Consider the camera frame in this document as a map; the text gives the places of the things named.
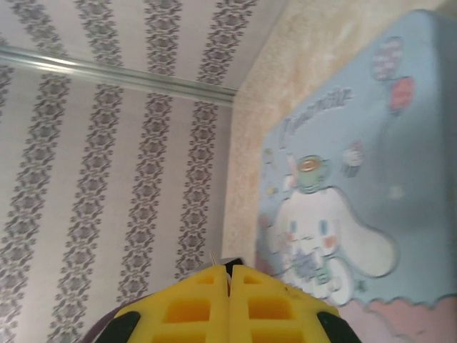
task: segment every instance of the beige textured wall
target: beige textured wall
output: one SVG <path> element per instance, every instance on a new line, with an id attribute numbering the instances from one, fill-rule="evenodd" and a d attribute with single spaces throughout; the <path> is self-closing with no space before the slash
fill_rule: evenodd
<path id="1" fill-rule="evenodd" d="M 254 262 L 261 142 L 292 108 L 402 14 L 457 0 L 291 0 L 233 108 L 223 256 Z"/>

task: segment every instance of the metal ceiling trim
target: metal ceiling trim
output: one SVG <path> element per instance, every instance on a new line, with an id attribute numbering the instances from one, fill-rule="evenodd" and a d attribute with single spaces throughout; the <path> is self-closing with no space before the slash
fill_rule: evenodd
<path id="1" fill-rule="evenodd" d="M 50 71 L 97 83 L 115 84 L 186 99 L 232 106 L 236 90 L 221 86 L 183 80 L 172 76 L 135 71 L 117 66 L 104 66 L 93 62 L 47 56 L 38 52 L 0 46 L 0 63 L 20 69 Z"/>

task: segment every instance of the light blue tin box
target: light blue tin box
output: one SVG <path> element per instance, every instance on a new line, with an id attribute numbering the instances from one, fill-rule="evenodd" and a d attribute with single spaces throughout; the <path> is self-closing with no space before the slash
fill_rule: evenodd
<path id="1" fill-rule="evenodd" d="M 258 267 L 428 342 L 401 327 L 457 322 L 456 185 L 457 23 L 414 11 L 264 139 Z"/>

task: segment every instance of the cartoon eye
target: cartoon eye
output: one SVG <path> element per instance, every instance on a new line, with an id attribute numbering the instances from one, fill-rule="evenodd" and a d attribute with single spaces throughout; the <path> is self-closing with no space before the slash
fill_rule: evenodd
<path id="1" fill-rule="evenodd" d="M 290 225 L 290 231 L 291 233 L 295 234 L 297 232 L 297 222 L 293 220 Z"/>
<path id="2" fill-rule="evenodd" d="M 327 231 L 328 231 L 328 228 L 327 228 L 327 221 L 326 220 L 321 220 L 319 222 L 319 229 L 321 231 L 321 236 L 326 236 L 327 235 Z"/>

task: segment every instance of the teacup illustration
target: teacup illustration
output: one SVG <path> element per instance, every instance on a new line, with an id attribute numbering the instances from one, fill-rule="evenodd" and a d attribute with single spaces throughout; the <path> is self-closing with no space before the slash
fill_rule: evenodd
<path id="1" fill-rule="evenodd" d="M 317 155 L 306 156 L 298 162 L 289 155 L 288 162 L 292 172 L 291 186 L 301 193 L 317 192 L 330 174 L 330 161 Z"/>

